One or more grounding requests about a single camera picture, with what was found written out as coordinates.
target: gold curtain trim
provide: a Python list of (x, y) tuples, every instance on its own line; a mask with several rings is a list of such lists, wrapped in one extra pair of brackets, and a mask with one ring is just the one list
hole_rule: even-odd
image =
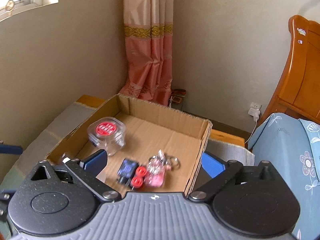
[(135, 36), (137, 38), (150, 38), (151, 36), (159, 37), (161, 35), (164, 35), (165, 33), (173, 33), (173, 24), (164, 26), (152, 26), (148, 29), (129, 27), (127, 25), (124, 26), (124, 34), (126, 37)]

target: sticker on headboard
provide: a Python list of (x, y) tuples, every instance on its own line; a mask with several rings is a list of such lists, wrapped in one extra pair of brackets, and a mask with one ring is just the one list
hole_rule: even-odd
[(297, 28), (297, 31), (299, 32), (299, 34), (306, 36), (306, 31), (304, 29)]

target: plug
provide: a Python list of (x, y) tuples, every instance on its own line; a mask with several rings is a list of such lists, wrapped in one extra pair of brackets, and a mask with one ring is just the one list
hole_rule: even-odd
[(251, 116), (253, 116), (253, 120), (254, 120), (255, 122), (257, 122), (258, 119), (259, 119), (260, 110), (259, 110), (259, 109), (254, 109), (254, 108), (251, 107), (251, 108), (249, 109), (249, 111), (248, 111), (248, 114), (251, 115)]

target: red label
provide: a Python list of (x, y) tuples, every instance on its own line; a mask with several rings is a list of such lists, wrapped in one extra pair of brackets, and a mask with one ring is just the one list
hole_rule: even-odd
[(117, 129), (117, 126), (111, 122), (102, 122), (99, 124), (96, 128), (96, 133), (99, 135), (111, 135), (113, 134)]

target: pink keychain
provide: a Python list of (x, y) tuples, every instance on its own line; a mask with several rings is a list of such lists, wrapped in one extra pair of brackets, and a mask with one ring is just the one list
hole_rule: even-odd
[(159, 150), (157, 155), (149, 158), (144, 184), (149, 187), (161, 187), (164, 182), (165, 171), (178, 169), (179, 167), (180, 162), (176, 157), (167, 157), (162, 150)]

